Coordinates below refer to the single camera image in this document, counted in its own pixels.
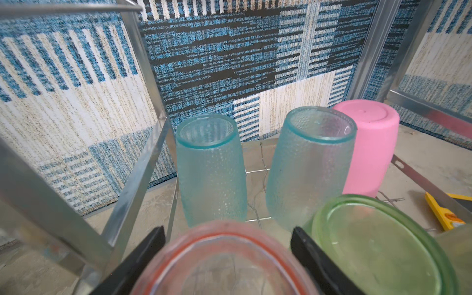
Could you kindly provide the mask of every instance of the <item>patterned backdrop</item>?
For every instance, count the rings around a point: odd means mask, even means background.
[[[377,2],[138,1],[174,128],[217,112],[244,141],[276,134],[293,108],[345,99]],[[418,2],[403,1],[364,98],[375,98]],[[401,85],[468,116],[471,5],[444,1]],[[0,21],[0,99],[1,137],[80,214],[116,201],[156,120],[114,13]],[[471,147],[399,111],[403,124]],[[174,176],[166,148],[150,186]]]

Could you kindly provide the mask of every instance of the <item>yellow object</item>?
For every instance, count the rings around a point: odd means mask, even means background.
[[[459,194],[448,195],[454,199],[461,199],[472,202],[472,197],[466,197]],[[439,220],[444,230],[451,230],[458,226],[461,226],[462,224],[465,224],[465,222],[463,222],[462,219],[458,218],[453,212],[451,212],[451,210],[439,206],[438,202],[436,202],[436,200],[431,194],[426,193],[424,197],[426,198],[426,201],[430,205],[431,209],[434,212],[434,215],[436,215],[436,218]]]

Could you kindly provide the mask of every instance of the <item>blue cup rim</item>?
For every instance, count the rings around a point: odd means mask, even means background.
[[[337,137],[310,135],[310,134],[300,130],[296,126],[294,126],[291,122],[291,117],[294,114],[296,114],[300,111],[303,111],[303,110],[313,110],[313,111],[318,111],[318,112],[330,113],[330,114],[333,114],[337,117],[340,117],[341,119],[346,121],[346,123],[351,127],[351,132],[349,132],[345,136],[337,136]],[[285,117],[284,126],[285,126],[285,124],[287,125],[288,129],[290,129],[290,131],[292,131],[296,135],[298,135],[298,136],[300,136],[300,137],[302,137],[306,140],[309,140],[311,142],[316,142],[316,143],[327,143],[327,144],[345,143],[345,142],[348,142],[352,139],[355,139],[356,134],[357,134],[357,125],[356,125],[355,121],[352,120],[351,117],[349,117],[345,113],[342,113],[338,110],[328,109],[328,108],[325,108],[325,107],[318,107],[318,106],[299,107],[299,108],[291,110],[290,112],[288,112],[287,116]]]
[[[187,125],[189,125],[189,124],[191,124],[191,123],[193,123],[197,120],[207,119],[207,118],[216,118],[216,119],[224,120],[224,121],[230,123],[233,126],[233,131],[230,134],[228,134],[225,138],[223,138],[221,140],[218,140],[218,141],[215,141],[212,144],[195,144],[195,143],[193,143],[191,141],[188,141],[188,140],[186,140],[186,139],[184,139],[183,137],[180,136],[180,132],[182,131],[182,129],[184,127],[186,127]],[[205,149],[210,149],[210,148],[222,146],[222,145],[230,142],[236,135],[238,135],[237,124],[231,117],[226,116],[226,115],[221,115],[221,114],[201,114],[201,115],[197,115],[195,117],[189,118],[189,119],[185,120],[184,122],[180,123],[179,126],[177,126],[176,140],[180,144],[182,144],[186,147],[189,147],[191,149],[205,150]]]

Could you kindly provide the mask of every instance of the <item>yellow tool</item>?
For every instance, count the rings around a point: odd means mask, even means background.
[[[463,205],[467,210],[472,211],[472,197],[466,197],[459,194],[448,194],[451,198],[458,201],[461,205]],[[426,201],[430,205],[431,209],[436,215],[436,218],[441,223],[444,230],[450,230],[465,224],[462,219],[458,218],[451,210],[447,208],[443,208],[439,206],[438,202],[433,198],[432,195],[426,193],[424,195]]]

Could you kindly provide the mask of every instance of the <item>green cup rim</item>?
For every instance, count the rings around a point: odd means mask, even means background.
[[[223,138],[221,140],[218,140],[218,141],[215,141],[211,144],[195,144],[195,143],[190,142],[190,141],[188,141],[188,140],[186,140],[186,139],[184,139],[183,137],[180,136],[180,132],[182,131],[182,129],[184,127],[186,127],[187,125],[189,125],[189,124],[191,124],[191,123],[193,123],[197,120],[207,119],[207,118],[216,118],[216,119],[224,120],[224,121],[230,123],[233,126],[233,131],[230,134],[228,134],[225,138]],[[176,140],[181,145],[184,145],[184,146],[186,146],[188,148],[191,148],[191,149],[198,149],[198,150],[205,150],[205,149],[215,148],[215,147],[224,145],[224,144],[230,142],[235,136],[239,136],[236,122],[231,117],[226,116],[226,115],[221,115],[221,114],[201,114],[201,115],[197,115],[195,117],[191,117],[191,118],[183,121],[182,123],[180,123],[179,126],[177,126],[177,131],[176,131]]]
[[[313,110],[313,111],[333,114],[333,115],[343,119],[344,121],[346,121],[346,123],[351,127],[351,132],[349,132],[345,136],[337,136],[337,137],[310,135],[310,134],[300,130],[296,126],[294,126],[291,122],[291,118],[294,114],[296,114],[300,111],[304,111],[304,110]],[[344,114],[344,113],[342,113],[338,110],[328,109],[328,108],[325,108],[325,107],[318,107],[318,106],[299,107],[299,108],[291,110],[290,112],[288,112],[287,116],[285,117],[284,126],[285,125],[288,127],[288,129],[290,129],[290,131],[292,131],[296,135],[298,135],[298,136],[300,136],[300,137],[302,137],[306,140],[316,142],[316,143],[328,143],[328,144],[345,143],[345,142],[348,142],[350,140],[353,140],[355,138],[356,134],[357,134],[357,125],[356,125],[355,121],[352,120],[351,117],[349,117],[348,115],[346,115],[346,114]]]
[[[341,195],[330,200],[315,214],[313,219],[312,235],[313,239],[316,241],[316,243],[318,243],[323,251],[326,251],[325,249],[330,248],[329,250],[332,253],[332,244],[329,242],[328,238],[329,230],[327,226],[324,226],[324,224],[327,223],[327,220],[329,219],[333,210],[348,204],[358,204],[373,207],[395,219],[396,222],[402,224],[405,229],[408,230],[417,239],[417,241],[421,243],[421,245],[430,254],[431,259],[434,261],[441,279],[441,290],[438,295],[459,294],[459,283],[454,268],[446,253],[441,248],[441,246],[439,246],[436,240],[408,215],[375,198],[358,194]]]

